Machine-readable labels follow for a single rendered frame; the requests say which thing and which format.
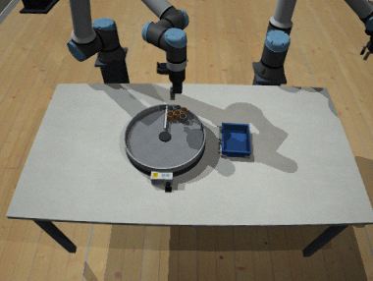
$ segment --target wooden floor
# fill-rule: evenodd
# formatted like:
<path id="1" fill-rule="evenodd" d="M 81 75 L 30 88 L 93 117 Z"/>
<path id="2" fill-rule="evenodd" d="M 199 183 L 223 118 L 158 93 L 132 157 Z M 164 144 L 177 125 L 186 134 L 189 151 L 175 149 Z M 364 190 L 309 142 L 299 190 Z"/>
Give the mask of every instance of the wooden floor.
<path id="1" fill-rule="evenodd" d="M 170 1 L 190 19 L 186 83 L 252 84 L 277 1 Z M 93 20 L 116 21 L 131 82 L 168 83 L 155 72 L 165 53 L 141 38 L 155 15 L 139 0 L 90 2 Z M 348 227 L 305 258 L 301 250 L 325 227 L 56 223 L 78 246 L 69 254 L 34 222 L 6 218 L 57 84 L 103 83 L 96 56 L 80 63 L 67 48 L 69 1 L 46 15 L 20 14 L 22 7 L 0 26 L 0 280 L 373 280 L 370 225 Z M 373 55 L 359 56 L 368 39 L 345 1 L 298 1 L 285 70 L 288 85 L 329 90 L 373 201 Z"/>

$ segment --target circular platform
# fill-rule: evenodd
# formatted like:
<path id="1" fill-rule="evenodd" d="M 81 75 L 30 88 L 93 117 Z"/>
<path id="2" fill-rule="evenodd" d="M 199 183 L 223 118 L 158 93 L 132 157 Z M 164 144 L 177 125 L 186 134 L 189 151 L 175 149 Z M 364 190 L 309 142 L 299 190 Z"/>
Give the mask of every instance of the circular platform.
<path id="1" fill-rule="evenodd" d="M 126 153 L 140 171 L 183 174 L 201 158 L 206 144 L 206 132 L 198 117 L 187 111 L 186 121 L 168 121 L 171 138 L 161 141 L 164 132 L 166 106 L 161 104 L 139 112 L 129 122 L 125 132 Z"/>

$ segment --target table leg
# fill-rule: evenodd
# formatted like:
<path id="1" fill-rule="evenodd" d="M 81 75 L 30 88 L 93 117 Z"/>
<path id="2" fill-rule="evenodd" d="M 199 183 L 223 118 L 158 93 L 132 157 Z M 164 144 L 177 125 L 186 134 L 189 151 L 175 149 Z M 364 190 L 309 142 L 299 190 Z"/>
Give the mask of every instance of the table leg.
<path id="1" fill-rule="evenodd" d="M 348 225 L 334 225 L 328 227 L 322 234 L 319 235 L 318 238 L 304 248 L 303 256 L 312 256 L 318 250 L 323 248 L 329 241 L 339 235 L 347 226 Z"/>
<path id="2" fill-rule="evenodd" d="M 70 241 L 51 221 L 46 220 L 34 220 L 34 222 L 41 227 L 51 238 L 53 238 L 58 244 L 60 244 L 67 252 L 76 253 L 77 246 Z"/>

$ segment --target blue container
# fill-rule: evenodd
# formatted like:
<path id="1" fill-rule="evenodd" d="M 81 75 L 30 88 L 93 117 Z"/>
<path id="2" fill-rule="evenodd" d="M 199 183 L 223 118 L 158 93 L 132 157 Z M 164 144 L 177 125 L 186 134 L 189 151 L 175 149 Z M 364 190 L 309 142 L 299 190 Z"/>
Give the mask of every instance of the blue container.
<path id="1" fill-rule="evenodd" d="M 222 123 L 222 154 L 229 157 L 245 157 L 251 154 L 248 124 Z"/>

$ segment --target tabletop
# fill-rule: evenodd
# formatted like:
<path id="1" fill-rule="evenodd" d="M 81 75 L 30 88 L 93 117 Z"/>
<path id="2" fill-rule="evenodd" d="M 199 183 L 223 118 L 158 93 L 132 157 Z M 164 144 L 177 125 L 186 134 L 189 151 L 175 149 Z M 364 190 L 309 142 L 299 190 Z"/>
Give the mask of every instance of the tabletop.
<path id="1" fill-rule="evenodd" d="M 58 84 L 7 217 L 203 226 L 373 223 L 373 210 L 326 88 Z M 173 191 L 130 163 L 124 134 L 141 110 L 179 104 L 206 145 Z M 219 126 L 249 124 L 250 158 L 221 157 Z"/>

